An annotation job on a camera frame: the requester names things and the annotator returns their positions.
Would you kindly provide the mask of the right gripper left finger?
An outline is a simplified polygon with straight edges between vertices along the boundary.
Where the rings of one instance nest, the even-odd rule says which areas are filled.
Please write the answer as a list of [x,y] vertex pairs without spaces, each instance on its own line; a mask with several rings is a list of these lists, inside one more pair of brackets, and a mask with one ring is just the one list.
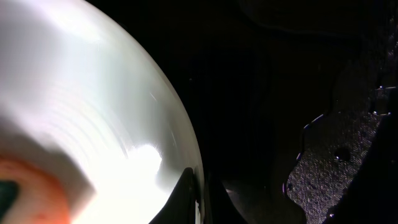
[[196,182],[193,169],[182,172],[169,199],[149,224],[195,224]]

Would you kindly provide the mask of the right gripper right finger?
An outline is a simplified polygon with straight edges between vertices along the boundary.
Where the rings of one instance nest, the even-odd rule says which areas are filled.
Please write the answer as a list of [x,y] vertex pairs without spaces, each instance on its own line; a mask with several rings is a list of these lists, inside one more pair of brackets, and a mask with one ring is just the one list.
[[233,205],[220,179],[208,174],[205,181],[205,220],[206,224],[247,224]]

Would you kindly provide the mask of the green yellow sponge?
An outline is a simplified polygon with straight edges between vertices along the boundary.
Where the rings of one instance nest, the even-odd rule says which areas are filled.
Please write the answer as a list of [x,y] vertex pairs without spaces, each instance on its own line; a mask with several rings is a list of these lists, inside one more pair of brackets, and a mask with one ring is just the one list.
[[18,194],[3,224],[70,224],[65,190],[59,180],[20,159],[1,157],[1,180],[17,185]]

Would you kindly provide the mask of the light blue plate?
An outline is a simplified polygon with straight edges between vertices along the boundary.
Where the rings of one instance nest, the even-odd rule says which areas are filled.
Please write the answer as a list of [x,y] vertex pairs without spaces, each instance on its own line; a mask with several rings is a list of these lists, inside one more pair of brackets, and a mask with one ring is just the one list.
[[72,223],[149,223],[185,168],[188,114],[146,50],[86,1],[1,2],[1,154],[62,183]]

